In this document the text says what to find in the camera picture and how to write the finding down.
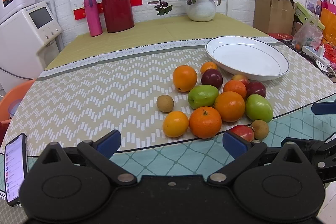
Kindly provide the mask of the pink-red plum front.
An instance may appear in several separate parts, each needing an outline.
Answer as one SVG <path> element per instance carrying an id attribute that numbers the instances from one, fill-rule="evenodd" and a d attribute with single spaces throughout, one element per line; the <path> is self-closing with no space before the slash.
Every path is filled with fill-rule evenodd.
<path id="1" fill-rule="evenodd" d="M 242 124 L 234 126 L 230 129 L 230 132 L 236 134 L 248 142 L 253 141 L 255 138 L 254 131 L 250 127 Z"/>

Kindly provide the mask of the brown longan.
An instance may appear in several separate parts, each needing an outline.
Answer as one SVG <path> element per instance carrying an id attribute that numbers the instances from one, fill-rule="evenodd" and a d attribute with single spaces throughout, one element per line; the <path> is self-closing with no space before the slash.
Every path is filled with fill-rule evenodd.
<path id="1" fill-rule="evenodd" d="M 255 139 L 263 140 L 268 136 L 269 126 L 265 121 L 255 120 L 251 124 L 251 129 L 254 131 Z"/>
<path id="2" fill-rule="evenodd" d="M 174 100 L 171 96 L 161 95 L 157 98 L 157 108 L 163 113 L 169 113 L 174 108 Z"/>

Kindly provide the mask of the mandarin with stem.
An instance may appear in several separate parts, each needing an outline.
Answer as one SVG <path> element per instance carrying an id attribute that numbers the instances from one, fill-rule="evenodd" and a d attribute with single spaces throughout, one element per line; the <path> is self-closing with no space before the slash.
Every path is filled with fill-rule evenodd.
<path id="1" fill-rule="evenodd" d="M 190 115 L 189 128 L 198 138 L 213 138 L 220 131 L 221 127 L 221 115 L 212 107 L 199 107 Z"/>

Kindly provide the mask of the large orange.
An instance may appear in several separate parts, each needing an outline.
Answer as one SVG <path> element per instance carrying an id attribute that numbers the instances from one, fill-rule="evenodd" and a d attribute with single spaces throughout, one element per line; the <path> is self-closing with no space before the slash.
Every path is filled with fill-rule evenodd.
<path id="1" fill-rule="evenodd" d="M 214 108 L 221 115 L 222 121 L 229 123 L 236 122 L 245 113 L 245 101 L 236 92 L 223 92 L 217 96 Z"/>
<path id="2" fill-rule="evenodd" d="M 181 65 L 173 72 L 173 83 L 179 92 L 189 92 L 196 85 L 197 80 L 195 69 L 188 65 Z"/>

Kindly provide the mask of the green jujube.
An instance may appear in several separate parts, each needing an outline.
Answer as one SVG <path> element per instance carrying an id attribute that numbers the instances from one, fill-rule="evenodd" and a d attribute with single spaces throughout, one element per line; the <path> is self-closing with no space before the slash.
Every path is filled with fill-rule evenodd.
<path id="1" fill-rule="evenodd" d="M 262 120 L 269 123 L 273 118 L 273 108 L 266 98 L 252 94 L 245 102 L 245 114 L 252 121 Z"/>
<path id="2" fill-rule="evenodd" d="M 203 106 L 213 106 L 219 91 L 212 85 L 198 85 L 192 88 L 188 94 L 188 102 L 192 109 Z"/>

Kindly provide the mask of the tangerine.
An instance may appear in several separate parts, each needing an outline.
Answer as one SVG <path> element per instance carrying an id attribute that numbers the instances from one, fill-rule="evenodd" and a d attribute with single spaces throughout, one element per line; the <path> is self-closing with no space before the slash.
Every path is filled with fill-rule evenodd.
<path id="1" fill-rule="evenodd" d="M 230 80 L 225 83 L 223 92 L 236 92 L 237 94 L 241 95 L 243 99 L 245 99 L 247 95 L 246 86 L 238 80 Z"/>

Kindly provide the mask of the dark red plum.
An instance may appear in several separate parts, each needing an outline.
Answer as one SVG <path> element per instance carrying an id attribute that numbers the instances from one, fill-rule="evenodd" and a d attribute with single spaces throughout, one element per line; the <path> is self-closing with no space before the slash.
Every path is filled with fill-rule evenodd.
<path id="1" fill-rule="evenodd" d="M 223 84 L 223 76 L 217 69 L 207 69 L 202 75 L 201 83 L 219 89 Z"/>
<path id="2" fill-rule="evenodd" d="M 262 97 L 266 97 L 266 87 L 264 86 L 263 83 L 254 81 L 250 82 L 247 85 L 247 97 L 249 97 L 252 94 L 258 94 Z"/>

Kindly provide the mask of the yellow-orange small citrus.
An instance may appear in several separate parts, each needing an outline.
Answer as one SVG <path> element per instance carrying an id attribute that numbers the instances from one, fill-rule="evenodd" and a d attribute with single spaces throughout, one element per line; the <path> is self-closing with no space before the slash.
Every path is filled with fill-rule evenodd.
<path id="1" fill-rule="evenodd" d="M 181 111 L 172 111 L 163 121 L 163 133 L 170 138 L 182 136 L 189 127 L 189 119 Z"/>

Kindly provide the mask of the red-yellow plum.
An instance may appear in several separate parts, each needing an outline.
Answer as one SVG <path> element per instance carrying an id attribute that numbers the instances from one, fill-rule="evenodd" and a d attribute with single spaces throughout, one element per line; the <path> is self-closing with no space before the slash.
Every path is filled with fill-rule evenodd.
<path id="1" fill-rule="evenodd" d="M 247 87 L 250 83 L 249 79 L 244 75 L 234 75 L 232 77 L 232 80 L 240 81 L 241 83 L 245 85 L 245 87 Z"/>

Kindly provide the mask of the dark red plum back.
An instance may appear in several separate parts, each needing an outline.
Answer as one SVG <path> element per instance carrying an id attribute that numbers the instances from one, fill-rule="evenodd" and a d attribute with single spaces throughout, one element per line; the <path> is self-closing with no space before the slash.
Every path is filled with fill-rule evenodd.
<path id="1" fill-rule="evenodd" d="M 223 76 L 217 69 L 207 69 L 202 75 L 201 83 L 219 89 L 223 84 Z"/>

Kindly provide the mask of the white power strip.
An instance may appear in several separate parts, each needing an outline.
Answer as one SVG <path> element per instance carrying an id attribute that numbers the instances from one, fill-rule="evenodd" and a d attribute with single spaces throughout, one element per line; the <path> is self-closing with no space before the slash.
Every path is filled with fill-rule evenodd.
<path id="1" fill-rule="evenodd" d="M 316 51 L 311 46 L 303 46 L 302 51 L 306 53 L 308 56 L 310 56 L 320 67 L 323 65 L 324 67 L 327 67 L 330 65 L 330 61 L 326 59 L 323 56 L 320 56 L 318 54 L 318 51 Z"/>

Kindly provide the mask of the clear plastic bag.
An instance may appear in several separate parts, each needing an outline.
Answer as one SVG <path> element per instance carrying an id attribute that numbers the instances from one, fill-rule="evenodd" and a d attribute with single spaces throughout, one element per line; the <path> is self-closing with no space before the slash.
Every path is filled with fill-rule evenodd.
<path id="1" fill-rule="evenodd" d="M 318 28 L 316 21 L 308 20 L 295 33 L 293 37 L 293 44 L 297 51 L 301 50 L 303 46 L 310 46 L 314 49 L 319 47 L 322 41 L 322 31 Z"/>

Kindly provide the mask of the smartphone with lit screen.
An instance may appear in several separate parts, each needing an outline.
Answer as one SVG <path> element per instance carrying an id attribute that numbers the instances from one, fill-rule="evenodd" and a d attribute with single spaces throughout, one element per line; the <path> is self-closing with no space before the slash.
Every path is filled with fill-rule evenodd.
<path id="1" fill-rule="evenodd" d="M 5 193 L 9 206 L 19 203 L 19 190 L 28 172 L 27 167 L 27 137 L 21 133 L 5 146 Z"/>

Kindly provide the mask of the dark red thermos jug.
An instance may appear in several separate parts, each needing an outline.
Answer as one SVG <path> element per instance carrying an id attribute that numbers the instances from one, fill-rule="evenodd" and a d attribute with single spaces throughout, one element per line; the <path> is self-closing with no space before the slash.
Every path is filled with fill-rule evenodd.
<path id="1" fill-rule="evenodd" d="M 106 30 L 120 32 L 134 27 L 130 0 L 102 0 Z"/>

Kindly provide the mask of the white plant pot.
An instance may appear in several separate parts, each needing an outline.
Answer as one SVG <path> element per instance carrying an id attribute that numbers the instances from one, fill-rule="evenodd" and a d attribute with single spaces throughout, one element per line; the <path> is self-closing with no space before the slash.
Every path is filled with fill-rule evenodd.
<path id="1" fill-rule="evenodd" d="M 214 19 L 217 6 L 214 0 L 197 0 L 194 4 L 186 5 L 187 16 L 196 22 L 209 22 Z"/>

